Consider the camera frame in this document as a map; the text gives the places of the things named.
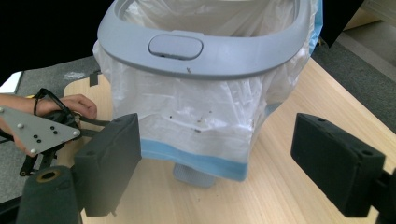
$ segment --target plastic bag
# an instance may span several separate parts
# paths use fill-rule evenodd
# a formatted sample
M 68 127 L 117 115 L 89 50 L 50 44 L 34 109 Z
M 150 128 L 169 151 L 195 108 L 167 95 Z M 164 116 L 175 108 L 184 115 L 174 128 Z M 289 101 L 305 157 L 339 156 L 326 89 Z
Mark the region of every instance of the plastic bag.
M 310 1 L 310 33 L 303 47 L 288 62 L 250 78 L 214 81 L 151 74 L 113 59 L 97 42 L 93 53 L 111 83 L 113 117 L 138 114 L 144 158 L 244 180 L 260 127 L 287 99 L 309 58 L 317 7 L 317 0 Z M 129 5 L 124 19 L 163 30 L 254 36 L 285 29 L 293 22 L 292 12 L 290 0 L 140 0 Z

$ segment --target trash can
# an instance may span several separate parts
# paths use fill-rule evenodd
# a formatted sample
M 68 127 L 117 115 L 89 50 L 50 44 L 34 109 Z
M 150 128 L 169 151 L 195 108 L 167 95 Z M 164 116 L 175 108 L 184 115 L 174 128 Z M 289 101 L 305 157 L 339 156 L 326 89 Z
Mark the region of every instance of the trash can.
M 113 117 L 138 114 L 143 158 L 243 181 L 260 127 L 309 59 L 316 6 L 115 1 L 93 47 Z

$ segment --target table surface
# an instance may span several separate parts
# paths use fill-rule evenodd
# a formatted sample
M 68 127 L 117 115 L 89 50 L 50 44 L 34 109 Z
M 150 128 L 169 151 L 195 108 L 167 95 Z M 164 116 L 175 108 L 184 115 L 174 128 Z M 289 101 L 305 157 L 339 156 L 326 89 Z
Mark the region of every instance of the table surface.
M 110 85 L 104 76 L 98 86 L 82 79 L 64 91 L 75 93 L 98 104 L 99 119 L 111 119 Z M 385 153 L 389 173 L 396 167 L 396 135 L 311 59 L 288 100 L 264 122 L 244 182 L 217 179 L 209 189 L 197 188 L 173 178 L 172 162 L 143 159 L 117 216 L 83 217 L 83 223 L 375 223 L 374 208 L 367 218 L 344 217 L 292 159 L 296 113 L 327 119 Z M 63 148 L 59 164 L 71 166 L 74 152 L 86 141 Z

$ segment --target gray floor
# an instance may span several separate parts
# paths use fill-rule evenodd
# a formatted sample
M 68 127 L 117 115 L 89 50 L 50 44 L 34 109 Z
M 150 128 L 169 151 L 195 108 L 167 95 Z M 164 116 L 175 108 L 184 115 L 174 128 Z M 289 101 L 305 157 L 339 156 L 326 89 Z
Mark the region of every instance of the gray floor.
M 318 46 L 312 57 L 337 81 L 396 132 L 396 28 L 376 22 L 340 35 L 329 49 Z M 26 71 L 18 95 L 47 88 L 62 96 L 71 81 L 99 69 L 93 57 Z M 21 195 L 25 178 L 18 173 L 24 155 L 12 143 L 0 145 L 0 203 Z

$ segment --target clear plastic bag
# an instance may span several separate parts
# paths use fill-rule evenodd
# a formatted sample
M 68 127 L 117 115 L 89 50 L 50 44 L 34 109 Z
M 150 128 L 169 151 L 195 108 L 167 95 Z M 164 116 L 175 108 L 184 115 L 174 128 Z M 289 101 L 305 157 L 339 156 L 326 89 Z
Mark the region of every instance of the clear plastic bag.
M 310 1 L 310 33 L 299 52 L 286 63 L 250 78 L 195 80 L 152 74 L 113 59 L 97 42 L 93 52 L 111 83 L 113 117 L 138 114 L 144 158 L 170 160 L 210 175 L 244 180 L 260 127 L 288 98 L 309 58 L 317 7 L 317 0 Z M 169 31 L 256 36 L 285 29 L 293 22 L 293 12 L 294 1 L 290 0 L 140 0 L 129 5 L 124 19 Z

